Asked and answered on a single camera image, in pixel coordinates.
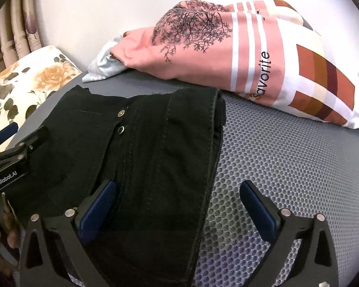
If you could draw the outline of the person's left hand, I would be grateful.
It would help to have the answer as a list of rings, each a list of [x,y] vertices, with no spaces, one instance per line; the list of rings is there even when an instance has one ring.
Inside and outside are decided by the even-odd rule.
[[[3,202],[3,218],[4,218],[4,230],[7,234],[7,244],[12,249],[18,249],[21,245],[21,228],[13,214],[12,208],[9,206],[5,195],[2,195]],[[0,231],[0,245],[1,245],[2,233]],[[0,252],[0,273],[5,278],[12,278],[13,266],[2,256]]]

